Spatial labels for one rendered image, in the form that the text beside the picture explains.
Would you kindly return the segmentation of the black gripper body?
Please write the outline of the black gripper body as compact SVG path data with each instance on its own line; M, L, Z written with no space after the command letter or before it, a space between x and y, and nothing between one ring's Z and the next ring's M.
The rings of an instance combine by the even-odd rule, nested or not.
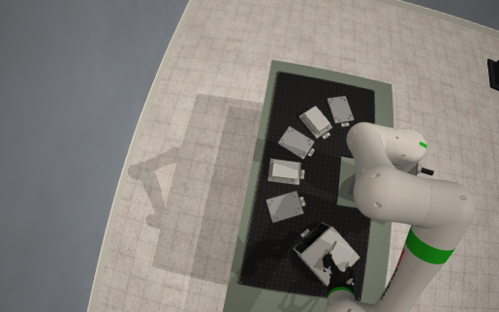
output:
M341 271L341 270L340 270L340 271ZM336 279L336 278L345 278L345 279L347 279L347 280L349 280L349 279L350 279L350 278L349 278L349 276L348 276L346 273L344 273L343 271L341 271L341 272L337 272L337 271L336 271L336 269L334 269L334 270L332 270L332 271L331 271L331 273L332 273L332 274L329 274L329 275L330 275L329 283L330 283L332 280Z

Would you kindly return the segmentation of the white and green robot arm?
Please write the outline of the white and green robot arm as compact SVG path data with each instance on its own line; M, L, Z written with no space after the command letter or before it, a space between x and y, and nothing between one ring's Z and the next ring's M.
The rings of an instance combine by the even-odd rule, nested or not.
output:
M354 300L352 279L337 278L327 286L325 312L409 312L467 231L474 199L459 183L417 176L434 171L419 165L427 146L415 130L360 122L349 130L347 145L355 159L359 211L411 228L375 304Z

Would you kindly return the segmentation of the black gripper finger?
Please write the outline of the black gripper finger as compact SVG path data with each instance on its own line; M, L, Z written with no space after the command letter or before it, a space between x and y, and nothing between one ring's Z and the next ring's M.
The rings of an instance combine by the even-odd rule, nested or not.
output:
M345 265L345 270L346 271L344 273L350 272L349 273L349 277L353 280L352 284L354 285L356 283L356 280L355 280L355 270L351 269L351 267L350 267L350 261L348 261L347 264Z
M327 251L328 254L325 254L325 256L323 257L323 264L324 264L324 270L323 272L328 272L330 274L332 270L336 269L337 272L341 272L338 268L338 266L335 265L333 259L332 259L332 251L331 251L331 248L329 248L329 250ZM329 266L330 264L330 266Z

